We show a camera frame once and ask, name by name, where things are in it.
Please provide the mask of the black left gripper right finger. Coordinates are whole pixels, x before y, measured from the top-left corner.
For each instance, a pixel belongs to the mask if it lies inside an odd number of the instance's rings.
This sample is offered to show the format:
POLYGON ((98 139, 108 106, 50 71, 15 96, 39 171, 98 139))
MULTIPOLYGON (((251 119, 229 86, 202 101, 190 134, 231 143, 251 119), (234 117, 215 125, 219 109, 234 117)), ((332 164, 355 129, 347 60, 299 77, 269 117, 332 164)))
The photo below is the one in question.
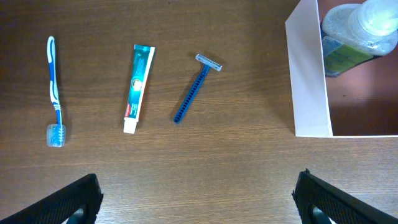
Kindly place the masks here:
POLYGON ((302 223, 397 224, 386 214, 312 175, 299 173, 293 199, 302 223))

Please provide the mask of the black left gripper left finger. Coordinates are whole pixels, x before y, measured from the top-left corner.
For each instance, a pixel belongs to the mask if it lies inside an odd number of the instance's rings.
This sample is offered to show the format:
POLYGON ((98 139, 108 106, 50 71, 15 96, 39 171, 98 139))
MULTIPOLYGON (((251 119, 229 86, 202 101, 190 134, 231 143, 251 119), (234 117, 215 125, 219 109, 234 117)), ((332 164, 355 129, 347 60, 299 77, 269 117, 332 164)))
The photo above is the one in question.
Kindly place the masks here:
POLYGON ((96 174, 88 174, 1 223, 89 223, 96 221, 103 194, 96 174))

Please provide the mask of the clear soap pump bottle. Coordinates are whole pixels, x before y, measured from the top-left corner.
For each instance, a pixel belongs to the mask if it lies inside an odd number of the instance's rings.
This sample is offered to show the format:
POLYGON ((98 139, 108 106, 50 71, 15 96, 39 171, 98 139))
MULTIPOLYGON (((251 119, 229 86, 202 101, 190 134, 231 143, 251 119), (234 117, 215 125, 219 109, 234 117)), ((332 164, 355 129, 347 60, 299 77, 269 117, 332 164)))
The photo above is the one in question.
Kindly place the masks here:
POLYGON ((330 9, 321 23, 326 77, 338 77, 397 46, 397 1, 367 0, 330 9))

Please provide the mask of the blue disposable razor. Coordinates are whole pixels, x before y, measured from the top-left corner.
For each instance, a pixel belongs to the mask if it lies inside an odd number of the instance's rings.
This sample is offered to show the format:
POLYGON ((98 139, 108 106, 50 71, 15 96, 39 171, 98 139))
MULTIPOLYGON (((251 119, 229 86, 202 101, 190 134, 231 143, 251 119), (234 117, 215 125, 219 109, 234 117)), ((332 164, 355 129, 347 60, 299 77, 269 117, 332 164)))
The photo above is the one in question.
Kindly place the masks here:
POLYGON ((203 82, 205 81, 205 78, 209 71, 211 69, 216 70, 218 72, 221 71, 223 68, 222 65, 219 63, 216 63, 213 60, 210 60, 208 57, 202 55, 202 54, 197 54, 195 56, 195 59, 203 64, 203 68, 200 72, 200 74, 197 76, 195 81, 193 82, 191 88, 189 89, 184 101, 182 102, 180 108, 178 109, 176 115, 174 116, 174 123, 179 124, 184 116, 186 115, 190 105, 192 104, 193 100, 195 99, 197 93, 199 92, 199 89, 201 88, 203 82))

